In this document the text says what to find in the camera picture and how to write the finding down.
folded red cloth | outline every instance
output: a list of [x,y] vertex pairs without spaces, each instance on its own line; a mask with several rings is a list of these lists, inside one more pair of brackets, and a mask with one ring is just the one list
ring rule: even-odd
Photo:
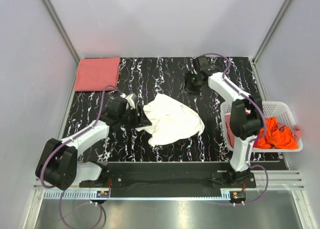
[[[230,114],[225,115],[225,124],[227,128],[227,140],[230,146],[235,145],[235,135],[230,128]],[[295,125],[293,130],[290,130],[284,123],[277,121],[276,117],[266,118],[267,133],[258,141],[254,142],[253,147],[260,149],[297,149],[298,141],[302,137],[302,130],[300,126]],[[258,135],[261,136],[264,132],[262,128]]]
[[120,57],[81,59],[76,72],[74,91],[103,91],[107,85],[117,87],[119,63]]

crumpled white fabric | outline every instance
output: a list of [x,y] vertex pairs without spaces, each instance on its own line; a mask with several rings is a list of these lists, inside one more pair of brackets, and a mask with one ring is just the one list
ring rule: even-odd
[[195,134],[201,135],[205,125],[199,115],[188,106],[164,94],[143,107],[151,126],[136,128],[152,134],[148,141],[151,146],[167,145]]

marble pattern tabletop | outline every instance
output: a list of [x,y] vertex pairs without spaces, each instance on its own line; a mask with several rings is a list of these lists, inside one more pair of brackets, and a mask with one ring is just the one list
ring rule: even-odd
[[[227,74],[241,89],[258,94],[258,86],[247,57],[230,58],[234,65]],[[166,94],[196,111],[205,124],[202,135],[181,139],[173,144],[152,147],[151,135],[124,126],[98,141],[79,156],[84,162],[214,162],[228,161],[232,151],[226,147],[222,134],[220,105],[224,99],[207,86],[200,95],[181,93],[184,72],[192,69],[193,57],[122,58],[118,89],[127,95],[135,93],[138,103],[146,105],[156,94]],[[211,65],[226,67],[222,58],[210,57]],[[64,137],[70,136],[95,120],[102,92],[75,92]],[[108,92],[104,106],[118,94]],[[252,161],[275,161],[278,153],[253,153]]]

gray floor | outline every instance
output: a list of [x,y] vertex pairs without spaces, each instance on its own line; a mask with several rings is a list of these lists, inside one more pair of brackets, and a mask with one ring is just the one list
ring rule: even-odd
[[[247,201],[258,196],[248,192]],[[69,214],[83,200],[64,200],[62,212]],[[103,229],[302,229],[289,191],[268,191],[256,204],[222,206],[221,201],[107,201],[103,204]],[[87,229],[99,218],[98,208],[87,204],[66,221],[77,229]],[[44,200],[36,229],[64,229],[59,220],[59,201]]]

purple cable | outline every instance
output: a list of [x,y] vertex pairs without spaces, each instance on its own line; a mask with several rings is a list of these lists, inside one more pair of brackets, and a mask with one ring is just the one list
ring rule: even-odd
[[267,132],[267,123],[266,123],[266,118],[264,116],[264,113],[261,111],[261,109],[259,108],[259,106],[248,96],[246,96],[245,94],[241,93],[232,83],[230,83],[228,81],[228,79],[225,79],[226,77],[226,73],[230,70],[230,67],[232,65],[231,61],[229,60],[229,58],[227,58],[226,56],[224,55],[221,55],[221,54],[218,54],[218,53],[206,53],[202,56],[210,56],[210,55],[214,55],[214,56],[218,56],[218,57],[221,57],[223,59],[225,59],[227,62],[228,62],[228,65],[226,67],[226,69],[223,71],[222,73],[222,79],[225,81],[225,83],[228,84],[228,86],[230,86],[236,93],[238,93],[240,96],[246,98],[254,107],[255,109],[258,111],[258,113],[260,114],[261,118],[262,118],[262,123],[263,123],[263,133],[260,137],[257,137],[256,139],[253,139],[253,140],[250,140],[249,141],[249,144],[248,144],[248,147],[246,149],[246,153],[245,153],[245,163],[248,165],[248,167],[250,169],[253,169],[253,168],[261,168],[262,170],[264,170],[265,172],[265,179],[266,179],[266,183],[265,183],[265,188],[264,188],[264,191],[262,192],[262,194],[255,200],[253,201],[250,201],[246,204],[250,205],[250,204],[253,204],[255,202],[258,202],[261,200],[261,198],[264,197],[267,189],[268,189],[268,185],[269,185],[269,177],[268,177],[268,172],[267,170],[262,166],[262,165],[254,165],[254,166],[250,166],[250,155],[249,155],[249,151],[250,151],[250,147],[251,147],[251,143],[254,142],[254,141],[257,141],[257,140],[260,140],[262,138],[264,138],[264,136],[266,135],[266,132]]
[[[69,229],[76,229],[75,227],[70,226],[70,225],[66,222],[64,216],[62,215],[62,207],[61,207],[61,205],[62,205],[62,198],[64,197],[65,192],[66,192],[66,191],[64,190],[64,191],[61,193],[60,200],[59,200],[59,214],[60,214],[60,218],[61,218],[61,221],[63,222],[63,224],[64,224],[67,228],[69,228]],[[100,208],[100,216],[99,216],[98,221],[97,221],[92,227],[90,227],[89,229],[95,229],[95,228],[98,226],[98,224],[100,223],[101,219],[102,219],[102,213],[103,213],[103,211],[104,211],[105,209],[104,209],[100,204],[97,204],[97,205],[98,205],[98,207]]]
[[[113,86],[113,85],[107,85],[107,86],[103,89],[103,91],[102,91],[102,96],[101,96],[100,109],[99,109],[99,112],[98,112],[98,116],[96,117],[96,120],[95,120],[94,124],[92,125],[93,127],[94,127],[95,125],[97,125],[97,123],[98,123],[98,121],[99,121],[99,119],[100,119],[100,116],[101,116],[101,113],[102,113],[103,104],[104,104],[105,92],[106,92],[107,88],[109,88],[109,87],[113,88],[114,90],[117,90],[117,88],[116,88],[115,86]],[[77,139],[78,137],[81,137],[83,134],[87,133],[87,132],[88,132],[89,130],[91,130],[91,129],[92,129],[92,127],[88,127],[86,130],[84,130],[84,131],[82,131],[81,133],[75,135],[75,136],[73,137],[73,139],[75,140],[75,139]],[[45,184],[45,180],[44,180],[45,170],[46,170],[46,168],[47,168],[50,160],[55,156],[55,154],[57,154],[57,152],[58,152],[61,148],[63,148],[65,145],[67,145],[67,144],[70,143],[70,142],[72,142],[71,139],[69,139],[69,140],[65,141],[64,143],[62,143],[61,145],[59,145],[59,146],[48,156],[48,158],[47,158],[46,161],[44,162],[43,167],[42,167],[42,169],[41,169],[41,173],[40,173],[41,185],[42,185],[44,188],[46,188],[46,189],[54,188],[53,185],[49,186],[49,185],[46,185],[46,184]]]

